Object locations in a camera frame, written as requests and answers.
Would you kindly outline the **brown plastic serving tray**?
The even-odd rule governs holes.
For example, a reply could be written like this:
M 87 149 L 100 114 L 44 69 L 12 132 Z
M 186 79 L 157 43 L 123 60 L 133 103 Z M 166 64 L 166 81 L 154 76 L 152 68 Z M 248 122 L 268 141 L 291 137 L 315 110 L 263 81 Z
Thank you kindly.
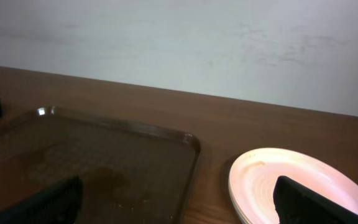
M 190 133 L 48 106 L 0 124 L 0 211 L 77 176 L 77 223 L 180 223 L 200 142 Z

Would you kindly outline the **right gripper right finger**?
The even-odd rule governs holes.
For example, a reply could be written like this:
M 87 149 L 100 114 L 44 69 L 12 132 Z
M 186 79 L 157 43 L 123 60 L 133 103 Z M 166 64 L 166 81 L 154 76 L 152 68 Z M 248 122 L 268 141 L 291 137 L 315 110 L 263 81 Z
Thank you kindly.
M 278 177 L 273 202 L 280 224 L 358 224 L 358 215 L 287 176 Z

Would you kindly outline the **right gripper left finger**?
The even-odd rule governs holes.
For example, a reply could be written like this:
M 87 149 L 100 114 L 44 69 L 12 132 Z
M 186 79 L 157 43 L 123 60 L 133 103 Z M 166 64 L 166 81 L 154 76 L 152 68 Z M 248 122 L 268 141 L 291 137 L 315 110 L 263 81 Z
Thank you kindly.
M 71 224 L 76 221 L 82 202 L 83 182 L 73 176 L 0 211 L 0 224 Z

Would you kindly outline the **cream round plate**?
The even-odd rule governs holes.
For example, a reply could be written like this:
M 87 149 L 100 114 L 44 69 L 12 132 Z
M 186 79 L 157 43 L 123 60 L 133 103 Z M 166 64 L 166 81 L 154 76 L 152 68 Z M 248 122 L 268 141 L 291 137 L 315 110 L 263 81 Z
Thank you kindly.
M 358 185 L 337 169 L 299 152 L 253 149 L 240 155 L 229 171 L 229 194 L 242 223 L 278 223 L 273 190 L 287 176 L 358 214 Z

